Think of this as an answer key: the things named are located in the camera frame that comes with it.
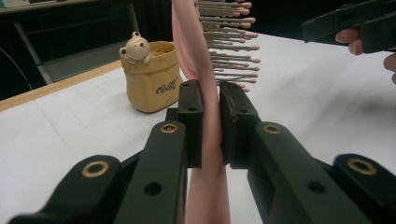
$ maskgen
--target black tool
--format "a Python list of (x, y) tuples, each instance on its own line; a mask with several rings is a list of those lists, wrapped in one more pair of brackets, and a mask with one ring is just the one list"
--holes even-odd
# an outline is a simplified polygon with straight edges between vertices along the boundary
[(371, 0), (348, 4), (302, 24), (305, 43), (359, 25), (364, 53), (396, 46), (396, 1)]
[[(396, 177), (379, 164), (353, 154), (333, 166), (312, 158), (287, 128), (262, 122), (233, 83), (220, 83), (219, 103), (224, 164), (248, 169), (263, 222), (395, 222)], [(79, 162), (41, 211), (10, 223), (184, 223), (186, 171), (201, 166), (203, 113), (198, 81), (184, 82), (179, 107), (168, 109), (141, 152), (123, 162)]]

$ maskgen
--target woven storage basket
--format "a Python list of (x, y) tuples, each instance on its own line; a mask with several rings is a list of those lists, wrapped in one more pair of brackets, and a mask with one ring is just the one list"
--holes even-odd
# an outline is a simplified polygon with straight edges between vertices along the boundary
[(151, 42), (153, 55), (149, 63), (130, 63), (121, 55), (127, 82), (128, 99), (137, 110), (151, 113), (168, 107), (178, 100), (182, 83), (172, 42)]

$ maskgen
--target screw hole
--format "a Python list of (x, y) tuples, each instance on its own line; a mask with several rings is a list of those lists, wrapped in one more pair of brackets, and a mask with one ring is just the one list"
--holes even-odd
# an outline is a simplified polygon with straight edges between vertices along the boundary
[(82, 169), (82, 175), (88, 178), (94, 178), (103, 175), (109, 168), (106, 161), (93, 161)]
[(275, 125), (265, 125), (263, 129), (268, 133), (280, 133), (280, 129)]
[(163, 133), (174, 133), (177, 131), (178, 127), (175, 124), (164, 124), (161, 127), (161, 132)]
[(326, 192), (326, 189), (323, 187), (323, 185), (317, 181), (310, 181), (308, 182), (307, 186), (314, 193), (323, 194)]
[(346, 164), (354, 171), (363, 175), (375, 175), (375, 167), (368, 161), (364, 161), (357, 158), (349, 159)]
[(149, 183), (145, 186), (145, 194), (148, 196), (155, 196), (163, 190), (163, 186), (159, 183)]

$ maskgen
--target wooden table edge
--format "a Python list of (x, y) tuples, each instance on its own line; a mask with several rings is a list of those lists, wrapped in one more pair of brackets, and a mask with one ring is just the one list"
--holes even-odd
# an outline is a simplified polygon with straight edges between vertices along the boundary
[(76, 85), (80, 82), (91, 79), (93, 77), (99, 77), (105, 73), (108, 73), (108, 72), (113, 71), (120, 67), (121, 67), (121, 62), (116, 61), (114, 63), (109, 63), (109, 64), (103, 65), (101, 67), (94, 68), (88, 72), (81, 73), (79, 75), (69, 77), (69, 78), (66, 78), (66, 79), (58, 81), (58, 82), (54, 82), (47, 86), (44, 86), (44, 87), (41, 87), (41, 88), (38, 88), (38, 89), (35, 89), (32, 91), (28, 91), (28, 92), (25, 92), (20, 95), (13, 96), (6, 100), (0, 101), (0, 112), (10, 109), (14, 106), (33, 101), (37, 98), (54, 93), (56, 91), (60, 91), (65, 88), (71, 87), (73, 85)]

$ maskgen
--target dark background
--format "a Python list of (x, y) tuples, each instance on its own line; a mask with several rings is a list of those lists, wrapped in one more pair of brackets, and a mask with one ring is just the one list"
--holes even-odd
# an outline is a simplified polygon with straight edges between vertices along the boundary
[[(335, 10), (351, 0), (250, 0), (256, 18), (250, 31), (302, 39), (301, 23)], [(148, 41), (172, 40), (171, 0), (104, 0), (102, 4), (42, 10), (0, 18), (0, 100), (40, 88), (46, 83), (24, 46), (13, 22), (20, 22), (39, 58), (45, 62), (130, 38), (132, 25), (126, 4), (133, 3), (139, 31)], [(321, 40), (334, 43), (334, 36)]]

